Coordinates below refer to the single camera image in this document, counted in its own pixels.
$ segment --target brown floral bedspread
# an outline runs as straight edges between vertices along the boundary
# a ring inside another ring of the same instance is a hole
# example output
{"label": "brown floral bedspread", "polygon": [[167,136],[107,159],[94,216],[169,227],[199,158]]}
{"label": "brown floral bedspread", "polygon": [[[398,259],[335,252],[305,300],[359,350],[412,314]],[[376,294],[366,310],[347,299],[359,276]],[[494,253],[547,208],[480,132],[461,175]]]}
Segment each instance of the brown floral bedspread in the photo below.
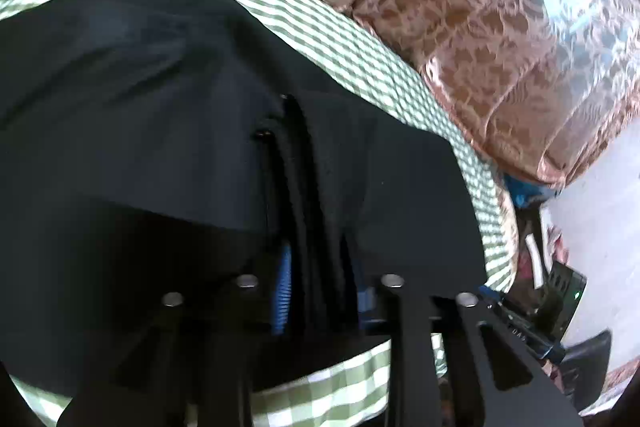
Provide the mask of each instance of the brown floral bedspread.
{"label": "brown floral bedspread", "polygon": [[351,0],[476,149],[561,187],[640,110],[640,0]]}

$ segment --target metal bolt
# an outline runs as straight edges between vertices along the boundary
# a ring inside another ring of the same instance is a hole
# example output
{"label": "metal bolt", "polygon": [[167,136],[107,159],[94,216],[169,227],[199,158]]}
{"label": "metal bolt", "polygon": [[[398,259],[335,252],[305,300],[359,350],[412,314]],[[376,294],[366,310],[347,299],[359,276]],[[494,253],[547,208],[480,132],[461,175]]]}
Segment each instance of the metal bolt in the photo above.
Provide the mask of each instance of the metal bolt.
{"label": "metal bolt", "polygon": [[380,280],[387,288],[401,288],[404,285],[404,279],[395,273],[387,273]]}
{"label": "metal bolt", "polygon": [[184,302],[184,297],[178,292],[169,292],[162,296],[162,304],[171,308],[180,306]]}
{"label": "metal bolt", "polygon": [[258,285],[258,278],[250,273],[244,273],[238,276],[236,284],[241,288],[255,288]]}
{"label": "metal bolt", "polygon": [[465,308],[473,308],[478,304],[478,297],[473,295],[473,293],[462,292],[456,296],[456,302]]}

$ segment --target gingham tablecloth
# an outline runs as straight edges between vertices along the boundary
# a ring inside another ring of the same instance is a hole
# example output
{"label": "gingham tablecloth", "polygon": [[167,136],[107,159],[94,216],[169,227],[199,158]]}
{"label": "gingham tablecloth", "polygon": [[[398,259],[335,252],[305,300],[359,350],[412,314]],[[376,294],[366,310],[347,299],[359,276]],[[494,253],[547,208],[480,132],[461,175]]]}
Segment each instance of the gingham tablecloth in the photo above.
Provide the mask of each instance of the gingham tablecloth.
{"label": "gingham tablecloth", "polygon": [[[0,0],[0,19],[46,1]],[[448,120],[420,76],[377,39],[319,0],[236,1],[341,86],[398,120],[437,133],[451,143],[478,218],[488,284],[508,288],[514,273],[490,168]],[[428,242],[424,253],[433,254]],[[436,368],[443,373],[446,364],[440,338],[432,340]],[[382,344],[301,380],[254,394],[255,426],[344,427],[381,412],[386,406],[389,347],[389,343]],[[55,425],[69,399],[14,382],[47,425]]]}

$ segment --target black cloth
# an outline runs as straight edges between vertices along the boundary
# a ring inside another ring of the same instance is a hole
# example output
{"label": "black cloth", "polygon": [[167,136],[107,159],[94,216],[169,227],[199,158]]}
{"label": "black cloth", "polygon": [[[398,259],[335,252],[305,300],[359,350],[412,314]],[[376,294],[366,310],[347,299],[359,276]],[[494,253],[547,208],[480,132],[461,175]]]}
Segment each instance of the black cloth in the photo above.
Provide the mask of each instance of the black cloth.
{"label": "black cloth", "polygon": [[73,396],[162,295],[254,273],[292,231],[301,331],[352,326],[353,288],[390,271],[447,297],[486,279],[449,143],[233,0],[52,0],[0,42],[0,360],[17,378]]}

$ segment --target green checkered fabric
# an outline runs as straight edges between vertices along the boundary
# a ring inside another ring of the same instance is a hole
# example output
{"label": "green checkered fabric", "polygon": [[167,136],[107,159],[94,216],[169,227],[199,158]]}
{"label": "green checkered fabric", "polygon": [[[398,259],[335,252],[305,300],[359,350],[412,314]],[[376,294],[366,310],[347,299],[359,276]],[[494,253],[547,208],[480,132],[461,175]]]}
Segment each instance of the green checkered fabric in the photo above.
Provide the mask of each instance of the green checkered fabric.
{"label": "green checkered fabric", "polygon": [[[48,0],[0,0],[0,19]],[[488,165],[448,120],[420,76],[359,26],[319,0],[236,0],[288,45],[318,64],[336,82],[398,120],[445,137],[452,145],[478,218],[488,284],[513,281],[500,227],[496,187]],[[424,254],[433,255],[428,241]],[[436,367],[446,370],[440,338],[433,337]],[[260,427],[351,426],[386,406],[389,343],[334,367],[252,398]],[[53,425],[68,399],[15,381],[30,406]]]}

